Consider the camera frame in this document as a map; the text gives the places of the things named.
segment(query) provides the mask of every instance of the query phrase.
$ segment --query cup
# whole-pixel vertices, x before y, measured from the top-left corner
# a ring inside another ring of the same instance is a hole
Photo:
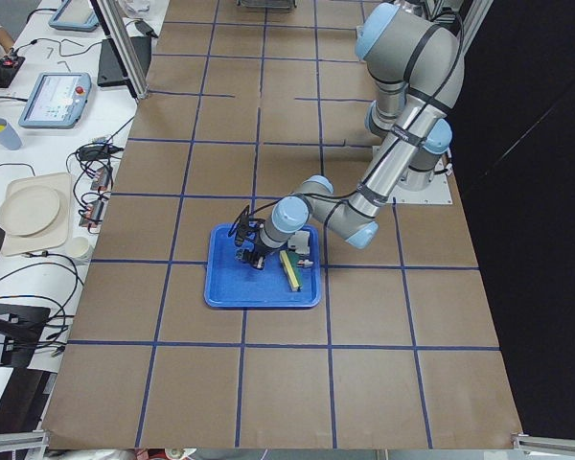
[[[17,131],[4,118],[0,118],[0,144],[9,150],[17,150],[21,147],[21,139]]]
[[[86,237],[74,237],[66,243],[65,250],[76,265],[87,265],[92,259],[94,246]]]

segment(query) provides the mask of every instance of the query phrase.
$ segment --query white table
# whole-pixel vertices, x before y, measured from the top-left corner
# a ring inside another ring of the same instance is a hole
[[[153,27],[157,34],[160,33],[164,15],[170,0],[151,0],[151,9],[145,20]],[[39,8],[57,8],[60,0],[43,0]],[[102,28],[98,28],[92,33],[78,33],[71,31],[59,31],[48,26],[49,14],[38,12],[34,14],[17,38],[15,48],[30,43],[31,40],[45,37],[53,40],[69,38],[83,45],[79,47],[72,43],[64,43],[62,52],[71,54],[83,51],[92,43],[104,39]],[[133,25],[127,27],[130,35],[139,35]],[[66,171],[65,160],[69,153],[77,147],[89,143],[93,138],[109,135],[115,132],[123,123],[132,117],[136,111],[136,102],[130,97],[125,86],[114,88],[99,88],[95,81],[98,75],[98,62],[100,56],[100,45],[92,47],[89,52],[76,57],[61,57],[58,53],[58,45],[46,40],[40,40],[36,45],[22,48],[19,55],[26,58],[24,65],[14,79],[11,87],[0,89],[0,96],[15,96],[28,98],[36,78],[41,72],[87,72],[92,77],[93,88],[87,103],[87,107],[77,124],[71,129],[24,129],[17,125],[17,120],[23,110],[24,103],[15,101],[0,101],[0,117],[8,120],[17,130],[22,139],[23,147],[19,150],[6,150],[0,146],[1,163],[28,163],[35,169],[36,175],[48,173],[63,173]],[[113,143],[123,147],[126,144],[127,134],[130,125],[124,128],[114,139]],[[76,161],[71,163],[71,171],[78,175],[81,170]],[[25,166],[4,166],[0,168],[0,206],[4,200],[5,192],[9,183],[15,179],[30,177],[32,172]],[[86,177],[81,180],[77,188],[78,196],[87,192],[90,187],[90,180]],[[77,203],[73,200],[73,210],[71,212],[71,235],[85,236],[95,244],[95,238],[80,228],[79,215],[77,214]],[[63,247],[52,250],[63,254]],[[3,257],[0,256],[0,277],[22,266],[34,262],[57,262],[63,264],[65,261],[53,259],[26,259],[20,256]],[[84,280],[87,273],[87,266],[79,266],[80,276]],[[74,276],[59,267],[42,265],[28,270],[21,274],[10,277],[0,284],[0,295],[15,294],[35,294],[55,298],[58,301],[66,299],[74,285]],[[66,306],[68,314],[75,314],[77,304],[81,296],[81,288],[77,290],[75,297]],[[0,303],[23,304],[30,306],[47,307],[48,302],[36,299],[8,299]],[[46,329],[41,339],[55,330]],[[64,341],[68,332],[60,337]],[[61,356],[51,357],[51,351],[36,353],[32,360],[31,369],[41,369],[57,372],[61,363]],[[12,369],[0,368],[0,397],[9,380]]]

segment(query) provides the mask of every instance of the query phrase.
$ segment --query blue cup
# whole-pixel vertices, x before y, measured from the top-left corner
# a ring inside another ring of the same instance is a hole
[[[17,131],[4,118],[0,118],[0,145],[9,150],[21,148],[21,139]]]

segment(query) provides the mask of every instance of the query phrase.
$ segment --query blue and white device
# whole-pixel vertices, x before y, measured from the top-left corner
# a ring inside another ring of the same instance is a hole
[[[88,0],[65,0],[49,19],[50,27],[62,31],[92,32],[98,24]]]
[[[86,73],[50,73],[38,76],[26,103],[21,127],[73,127],[81,117],[92,80]]]

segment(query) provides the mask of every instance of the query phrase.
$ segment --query round plate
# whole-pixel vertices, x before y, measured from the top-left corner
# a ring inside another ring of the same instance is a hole
[[[49,187],[34,185],[5,199],[0,207],[0,226],[9,235],[32,235],[47,228],[58,216],[58,212],[58,192]]]

